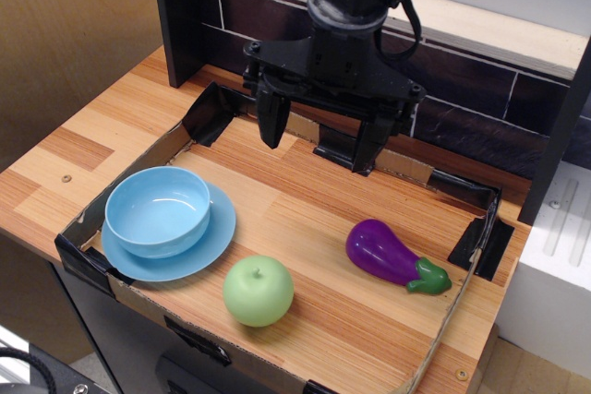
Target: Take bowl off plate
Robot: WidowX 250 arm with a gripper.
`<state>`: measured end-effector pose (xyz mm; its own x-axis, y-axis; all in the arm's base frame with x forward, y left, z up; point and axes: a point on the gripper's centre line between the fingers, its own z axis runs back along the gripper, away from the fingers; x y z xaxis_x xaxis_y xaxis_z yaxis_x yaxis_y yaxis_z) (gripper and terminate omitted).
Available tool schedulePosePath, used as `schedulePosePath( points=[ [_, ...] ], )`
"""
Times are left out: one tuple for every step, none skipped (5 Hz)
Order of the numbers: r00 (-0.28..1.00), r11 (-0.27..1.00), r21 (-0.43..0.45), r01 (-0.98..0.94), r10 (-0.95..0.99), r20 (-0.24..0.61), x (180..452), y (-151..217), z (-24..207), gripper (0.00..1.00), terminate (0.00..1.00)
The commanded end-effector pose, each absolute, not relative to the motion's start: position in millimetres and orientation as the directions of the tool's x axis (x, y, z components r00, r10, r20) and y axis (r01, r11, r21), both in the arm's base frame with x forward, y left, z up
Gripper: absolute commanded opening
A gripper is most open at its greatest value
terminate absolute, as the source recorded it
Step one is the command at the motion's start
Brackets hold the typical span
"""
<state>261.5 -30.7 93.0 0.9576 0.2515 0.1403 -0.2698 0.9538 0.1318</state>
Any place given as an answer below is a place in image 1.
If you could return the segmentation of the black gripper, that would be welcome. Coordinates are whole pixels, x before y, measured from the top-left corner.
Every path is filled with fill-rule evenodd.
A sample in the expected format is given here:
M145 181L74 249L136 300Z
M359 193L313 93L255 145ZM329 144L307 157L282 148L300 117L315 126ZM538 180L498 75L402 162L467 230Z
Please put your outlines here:
M389 137L411 125L426 90L394 69L374 34L314 29L298 41L253 41L244 85L256 99L259 134L271 149L281 141L293 101L362 121L353 173L370 172Z

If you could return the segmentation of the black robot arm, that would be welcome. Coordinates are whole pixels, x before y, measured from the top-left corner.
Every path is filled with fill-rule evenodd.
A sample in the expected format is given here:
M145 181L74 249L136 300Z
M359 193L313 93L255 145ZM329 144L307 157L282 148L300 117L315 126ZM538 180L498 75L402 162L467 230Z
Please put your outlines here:
M308 0L310 36L245 45L244 85L255 98L259 133L276 148L292 102L359 121L346 160L354 173L372 168L389 137L409 127L425 89L396 69L419 44L397 54L382 48L388 12L402 7L416 39L420 20L412 0Z

